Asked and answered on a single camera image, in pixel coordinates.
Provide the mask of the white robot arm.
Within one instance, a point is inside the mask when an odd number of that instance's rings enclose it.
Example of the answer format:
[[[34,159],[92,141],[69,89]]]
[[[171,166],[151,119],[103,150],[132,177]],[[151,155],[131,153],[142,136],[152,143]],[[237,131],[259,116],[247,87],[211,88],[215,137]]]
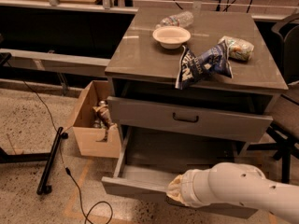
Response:
[[[189,207],[229,203],[299,224],[299,187],[267,179],[248,164],[221,162],[206,170],[188,170],[169,183],[166,195]]]

